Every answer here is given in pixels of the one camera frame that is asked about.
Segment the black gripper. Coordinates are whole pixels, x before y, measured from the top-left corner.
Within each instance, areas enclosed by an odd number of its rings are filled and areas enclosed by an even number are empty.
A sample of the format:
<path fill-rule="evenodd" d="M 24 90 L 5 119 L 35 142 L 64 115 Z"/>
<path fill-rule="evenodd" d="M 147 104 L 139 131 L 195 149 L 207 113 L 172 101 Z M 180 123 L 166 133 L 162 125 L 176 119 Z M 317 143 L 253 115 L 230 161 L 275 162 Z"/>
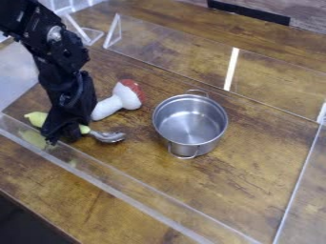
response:
<path fill-rule="evenodd" d="M 63 137 L 75 142 L 82 137 L 79 124 L 90 124 L 96 105 L 94 80 L 86 71 L 66 71 L 59 65 L 40 60 L 36 65 L 40 85 L 51 101 L 40 134 L 51 146 Z"/>

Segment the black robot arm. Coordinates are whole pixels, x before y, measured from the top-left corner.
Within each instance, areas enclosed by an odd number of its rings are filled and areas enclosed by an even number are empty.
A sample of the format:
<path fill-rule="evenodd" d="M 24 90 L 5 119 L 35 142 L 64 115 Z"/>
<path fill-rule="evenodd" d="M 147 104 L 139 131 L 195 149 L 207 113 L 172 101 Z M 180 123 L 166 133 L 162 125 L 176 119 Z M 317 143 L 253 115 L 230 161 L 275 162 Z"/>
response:
<path fill-rule="evenodd" d="M 83 66 L 90 61 L 80 37 L 39 0 L 0 0 L 0 31 L 32 54 L 39 81 L 51 101 L 40 127 L 50 144 L 82 137 L 96 105 L 95 84 Z"/>

